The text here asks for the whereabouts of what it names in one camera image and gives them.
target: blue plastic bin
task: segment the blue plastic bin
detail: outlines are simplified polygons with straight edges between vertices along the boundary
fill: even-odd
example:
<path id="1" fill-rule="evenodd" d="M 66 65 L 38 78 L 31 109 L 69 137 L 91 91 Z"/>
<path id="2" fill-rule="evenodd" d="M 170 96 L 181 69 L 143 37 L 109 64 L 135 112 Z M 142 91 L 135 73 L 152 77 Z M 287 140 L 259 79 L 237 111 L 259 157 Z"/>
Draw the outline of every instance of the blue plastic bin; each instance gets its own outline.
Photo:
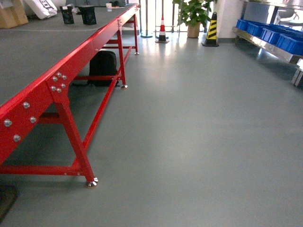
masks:
<path id="1" fill-rule="evenodd" d="M 276 46 L 291 54 L 303 55 L 303 36 L 296 33 L 291 35 L 280 34 Z"/>
<path id="2" fill-rule="evenodd" d="M 240 29 L 242 31 L 246 31 L 247 26 L 248 26 L 248 21 L 247 20 L 238 19 L 236 28 L 238 28 L 238 29 Z"/>
<path id="3" fill-rule="evenodd" d="M 261 37 L 262 32 L 263 32 L 263 28 L 265 28 L 267 25 L 266 24 L 260 24 L 260 23 L 248 23 L 246 32 L 248 34 L 254 35 L 256 37 Z"/>
<path id="4" fill-rule="evenodd" d="M 261 34 L 261 39 L 262 40 L 264 40 L 264 41 L 266 41 L 270 44 L 276 45 L 279 38 L 280 38 L 280 32 L 272 31 L 272 30 L 267 29 L 267 28 L 263 28 L 263 32 Z"/>

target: yellow and black traffic cone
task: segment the yellow and black traffic cone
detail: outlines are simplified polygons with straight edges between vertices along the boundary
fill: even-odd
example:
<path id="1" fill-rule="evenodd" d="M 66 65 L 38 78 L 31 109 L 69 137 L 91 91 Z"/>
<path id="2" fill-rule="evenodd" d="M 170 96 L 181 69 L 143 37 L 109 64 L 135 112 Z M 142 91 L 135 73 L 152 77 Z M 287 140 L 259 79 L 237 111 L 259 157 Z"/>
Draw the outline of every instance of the yellow and black traffic cone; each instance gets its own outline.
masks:
<path id="1" fill-rule="evenodd" d="M 207 32 L 206 40 L 202 43 L 203 46 L 219 46 L 217 43 L 217 13 L 214 12 L 210 21 L 210 26 Z"/>

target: red conveyor table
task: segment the red conveyor table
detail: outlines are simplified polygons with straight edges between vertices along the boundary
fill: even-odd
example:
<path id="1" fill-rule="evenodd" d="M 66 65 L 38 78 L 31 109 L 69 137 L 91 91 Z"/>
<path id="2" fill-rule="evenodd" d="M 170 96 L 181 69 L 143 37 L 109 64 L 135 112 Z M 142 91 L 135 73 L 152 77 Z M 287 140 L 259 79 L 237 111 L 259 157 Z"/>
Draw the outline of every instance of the red conveyor table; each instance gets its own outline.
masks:
<path id="1" fill-rule="evenodd" d="M 60 13 L 47 20 L 30 20 L 13 29 L 0 29 L 0 174 L 82 175 L 87 186 L 96 186 L 87 150 L 102 114 L 121 80 L 126 88 L 125 63 L 132 49 L 137 49 L 136 4 L 107 12 L 95 8 L 96 25 L 84 25 L 82 17 L 74 15 L 75 24 L 65 25 Z M 121 27 L 134 24 L 134 46 L 123 46 Z M 105 44 L 116 44 L 120 68 L 102 100 L 98 112 L 81 140 L 69 107 L 68 87 L 78 73 Z M 123 48 L 128 49 L 123 55 Z M 57 112 L 46 113 L 54 104 Z M 71 166 L 9 166 L 3 162 L 37 123 L 62 124 L 71 142 L 76 158 Z"/>

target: black bag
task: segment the black bag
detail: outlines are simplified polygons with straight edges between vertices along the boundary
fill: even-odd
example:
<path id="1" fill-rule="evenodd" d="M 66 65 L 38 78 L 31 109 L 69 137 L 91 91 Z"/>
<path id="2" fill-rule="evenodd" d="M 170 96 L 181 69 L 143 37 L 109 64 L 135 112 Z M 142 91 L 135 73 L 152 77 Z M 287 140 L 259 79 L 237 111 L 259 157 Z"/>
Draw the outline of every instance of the black bag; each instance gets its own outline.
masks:
<path id="1" fill-rule="evenodd" d="M 112 51 L 99 51 L 89 62 L 90 76 L 114 76 L 117 74 L 117 58 Z M 88 80 L 87 84 L 108 87 L 111 80 Z"/>

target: traffic cone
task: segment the traffic cone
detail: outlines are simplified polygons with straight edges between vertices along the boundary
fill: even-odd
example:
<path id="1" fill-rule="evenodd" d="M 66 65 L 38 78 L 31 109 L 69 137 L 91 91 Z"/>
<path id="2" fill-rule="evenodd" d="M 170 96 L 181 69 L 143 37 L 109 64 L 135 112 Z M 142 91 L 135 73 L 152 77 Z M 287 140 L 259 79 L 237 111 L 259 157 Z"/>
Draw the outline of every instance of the traffic cone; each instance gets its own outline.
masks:
<path id="1" fill-rule="evenodd" d="M 207 32 L 206 40 L 202 43 L 203 46 L 219 46 L 217 43 L 217 13 L 214 12 L 210 21 L 210 26 Z"/>
<path id="2" fill-rule="evenodd" d="M 167 44 L 168 42 L 169 42 L 169 40 L 166 39 L 166 35 L 165 35 L 164 16 L 162 16 L 160 34 L 159 34 L 159 38 L 156 39 L 156 43 Z"/>

